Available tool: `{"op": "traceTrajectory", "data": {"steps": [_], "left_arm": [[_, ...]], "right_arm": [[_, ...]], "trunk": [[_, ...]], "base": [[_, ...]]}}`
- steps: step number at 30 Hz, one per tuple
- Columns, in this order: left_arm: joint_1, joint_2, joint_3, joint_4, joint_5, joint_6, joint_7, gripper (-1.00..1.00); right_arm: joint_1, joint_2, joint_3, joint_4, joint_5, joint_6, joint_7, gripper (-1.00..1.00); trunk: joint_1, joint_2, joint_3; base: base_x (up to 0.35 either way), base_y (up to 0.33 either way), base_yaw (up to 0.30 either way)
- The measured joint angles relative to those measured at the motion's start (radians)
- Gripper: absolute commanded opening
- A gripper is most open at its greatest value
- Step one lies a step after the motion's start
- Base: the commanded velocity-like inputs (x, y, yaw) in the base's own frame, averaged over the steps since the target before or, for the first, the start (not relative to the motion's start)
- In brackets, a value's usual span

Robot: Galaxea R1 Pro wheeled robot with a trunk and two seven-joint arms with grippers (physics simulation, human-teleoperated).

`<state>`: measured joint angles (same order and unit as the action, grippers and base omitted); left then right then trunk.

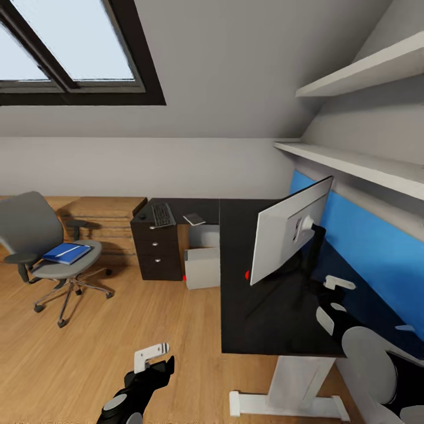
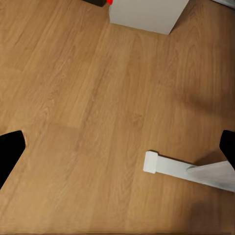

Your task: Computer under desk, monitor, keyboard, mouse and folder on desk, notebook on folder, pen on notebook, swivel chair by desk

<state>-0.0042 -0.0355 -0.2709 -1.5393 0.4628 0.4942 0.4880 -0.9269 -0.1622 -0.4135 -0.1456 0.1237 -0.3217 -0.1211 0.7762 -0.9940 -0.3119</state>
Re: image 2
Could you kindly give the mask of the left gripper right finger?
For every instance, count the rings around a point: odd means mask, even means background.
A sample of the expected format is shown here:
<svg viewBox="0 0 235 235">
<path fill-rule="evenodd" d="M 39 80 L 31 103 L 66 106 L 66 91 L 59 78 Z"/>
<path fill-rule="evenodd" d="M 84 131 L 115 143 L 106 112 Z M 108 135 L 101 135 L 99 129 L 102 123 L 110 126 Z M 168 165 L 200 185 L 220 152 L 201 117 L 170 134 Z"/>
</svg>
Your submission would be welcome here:
<svg viewBox="0 0 235 235">
<path fill-rule="evenodd" d="M 235 132 L 224 130 L 219 147 L 235 170 Z"/>
</svg>

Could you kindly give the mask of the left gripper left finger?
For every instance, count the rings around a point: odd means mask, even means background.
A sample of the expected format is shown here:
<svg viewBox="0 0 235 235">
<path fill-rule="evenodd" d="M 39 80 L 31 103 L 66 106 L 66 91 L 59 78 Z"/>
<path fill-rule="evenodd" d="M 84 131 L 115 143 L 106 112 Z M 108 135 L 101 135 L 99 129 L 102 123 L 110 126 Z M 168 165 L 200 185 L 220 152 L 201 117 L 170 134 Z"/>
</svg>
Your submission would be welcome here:
<svg viewBox="0 0 235 235">
<path fill-rule="evenodd" d="M 20 130 L 0 135 L 0 189 L 24 149 L 24 136 Z"/>
</svg>

